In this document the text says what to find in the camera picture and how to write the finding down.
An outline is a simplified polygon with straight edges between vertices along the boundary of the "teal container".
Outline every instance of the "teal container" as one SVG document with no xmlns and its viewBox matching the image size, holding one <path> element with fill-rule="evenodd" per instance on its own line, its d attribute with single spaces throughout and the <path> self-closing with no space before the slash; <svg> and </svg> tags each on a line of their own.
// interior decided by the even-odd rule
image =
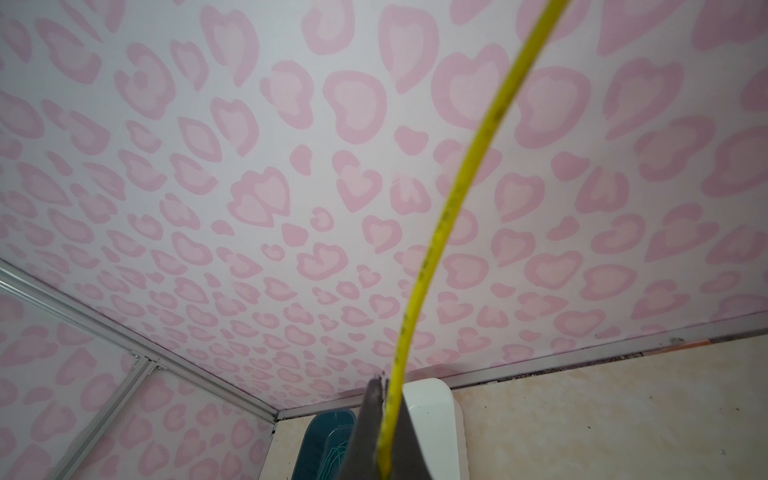
<svg viewBox="0 0 768 480">
<path fill-rule="evenodd" d="M 306 428 L 291 480 L 333 480 L 355 427 L 352 410 L 335 410 L 316 416 Z"/>
</svg>

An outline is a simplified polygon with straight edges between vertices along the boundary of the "aluminum frame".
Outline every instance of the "aluminum frame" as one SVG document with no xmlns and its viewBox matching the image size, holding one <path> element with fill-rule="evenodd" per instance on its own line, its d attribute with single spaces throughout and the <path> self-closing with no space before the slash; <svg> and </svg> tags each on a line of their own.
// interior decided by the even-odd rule
<svg viewBox="0 0 768 480">
<path fill-rule="evenodd" d="M 551 369 L 566 369 L 614 357 L 629 356 L 675 346 L 680 343 L 728 336 L 749 336 L 759 333 L 768 333 L 768 312 L 753 313 L 719 322 L 701 323 L 669 332 L 620 340 L 613 343 L 604 343 L 572 352 L 542 356 L 536 359 L 525 360 L 524 362 L 510 363 L 509 365 L 495 366 L 489 369 L 475 370 L 474 372 L 460 373 L 441 380 L 448 384 L 448 387 L 451 389 L 460 389 L 482 383 L 504 381 L 516 376 L 544 372 Z M 361 402 L 362 395 L 356 395 L 314 405 L 281 410 L 277 414 L 277 420 L 295 419 L 296 417 L 315 415 L 335 409 L 351 409 L 360 406 Z"/>
<path fill-rule="evenodd" d="M 117 390 L 112 393 L 107 403 L 101 407 L 98 414 L 83 429 L 82 434 L 69 446 L 67 453 L 59 460 L 56 467 L 48 474 L 46 480 L 69 480 L 78 470 L 80 464 L 88 457 L 96 446 L 101 435 L 120 414 L 121 410 L 141 386 L 147 376 L 157 368 L 157 362 L 141 356 L 133 369 L 125 377 Z"/>
<path fill-rule="evenodd" d="M 139 356 L 145 356 L 187 382 L 227 400 L 242 410 L 253 413 L 260 419 L 272 424 L 276 421 L 278 411 L 274 407 L 214 374 L 206 372 L 126 326 L 108 319 L 96 310 L 35 279 L 4 260 L 0 260 L 0 290 L 6 290 L 12 295 L 33 303 L 101 339 L 135 352 Z"/>
</svg>

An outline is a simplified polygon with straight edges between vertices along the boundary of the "beige marble surface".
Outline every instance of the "beige marble surface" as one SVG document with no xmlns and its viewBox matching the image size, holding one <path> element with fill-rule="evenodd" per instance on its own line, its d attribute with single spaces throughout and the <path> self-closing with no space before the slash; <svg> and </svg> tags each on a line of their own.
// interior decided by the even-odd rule
<svg viewBox="0 0 768 480">
<path fill-rule="evenodd" d="M 473 480 L 768 478 L 768 336 L 454 397 Z M 261 480 L 290 479 L 310 420 L 278 422 Z"/>
</svg>

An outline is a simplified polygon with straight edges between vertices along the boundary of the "yellow cable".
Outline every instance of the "yellow cable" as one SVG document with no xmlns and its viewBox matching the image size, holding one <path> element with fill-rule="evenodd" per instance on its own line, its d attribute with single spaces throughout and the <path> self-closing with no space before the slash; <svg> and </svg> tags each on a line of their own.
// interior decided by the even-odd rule
<svg viewBox="0 0 768 480">
<path fill-rule="evenodd" d="M 406 374 L 408 351 L 416 327 L 416 320 L 419 318 L 424 297 L 427 294 L 429 283 L 432 281 L 432 275 L 440 261 L 445 242 L 451 234 L 453 222 L 461 209 L 467 190 L 475 178 L 475 172 L 478 170 L 499 125 L 501 125 L 509 105 L 515 99 L 525 76 L 531 70 L 531 66 L 536 61 L 549 34 L 558 23 L 558 19 L 567 5 L 568 0 L 550 0 L 541 13 L 536 26 L 528 36 L 528 40 L 523 44 L 520 54 L 507 74 L 507 78 L 496 92 L 480 128 L 475 133 L 475 138 L 467 150 L 462 168 L 456 174 L 451 193 L 445 200 L 445 206 L 442 209 L 435 233 L 432 235 L 432 242 L 424 256 L 419 278 L 416 279 L 406 312 L 403 315 L 400 336 L 397 340 L 395 360 L 392 364 L 392 377 L 389 380 L 389 391 L 377 443 L 377 462 L 382 480 L 388 479 L 392 470 L 392 440 L 395 436 L 395 426 L 402 401 L 402 383 Z"/>
</svg>

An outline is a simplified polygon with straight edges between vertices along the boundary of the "metal frame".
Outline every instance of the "metal frame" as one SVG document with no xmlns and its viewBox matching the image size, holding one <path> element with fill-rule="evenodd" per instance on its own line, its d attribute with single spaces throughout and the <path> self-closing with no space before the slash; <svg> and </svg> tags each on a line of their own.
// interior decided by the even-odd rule
<svg viewBox="0 0 768 480">
<path fill-rule="evenodd" d="M 572 352 L 542 356 L 536 359 L 525 360 L 524 362 L 511 363 L 509 365 L 496 366 L 490 369 L 476 370 L 469 373 L 461 373 L 459 375 L 445 377 L 442 381 L 448 384 L 451 389 L 460 389 L 462 387 L 503 381 L 517 376 L 544 372 L 551 369 L 567 369 L 569 367 L 598 362 L 604 359 L 629 356 L 674 346 L 679 343 L 728 336 L 749 336 L 759 333 L 768 333 L 768 312 L 753 313 L 751 315 L 739 316 L 728 320 L 721 320 L 719 322 L 701 323 L 696 326 L 688 326 L 669 332 L 657 333 L 655 335 L 620 340 L 613 343 L 604 343 L 602 345 L 591 346 Z M 356 395 L 344 399 L 336 399 L 329 402 L 281 410 L 280 413 L 277 414 L 277 420 L 280 421 L 294 419 L 305 415 L 315 415 L 334 409 L 350 409 L 360 406 L 361 402 L 362 395 Z"/>
<path fill-rule="evenodd" d="M 108 319 L 96 310 L 46 285 L 4 260 L 0 260 L 0 290 L 7 290 L 67 322 L 80 326 L 97 337 L 145 356 L 189 383 L 206 389 L 269 423 L 276 421 L 277 410 L 272 406 L 214 374 L 206 372 L 176 353 L 145 339 L 126 326 Z"/>
<path fill-rule="evenodd" d="M 56 467 L 48 474 L 48 480 L 69 480 L 74 475 L 80 464 L 96 446 L 101 435 L 107 431 L 109 425 L 120 414 L 122 408 L 141 386 L 147 375 L 156 368 L 157 362 L 153 362 L 145 356 L 139 357 L 131 373 L 125 377 L 107 403 L 101 407 L 99 413 L 85 427 L 83 435 L 72 442 L 64 458 L 59 460 Z"/>
</svg>

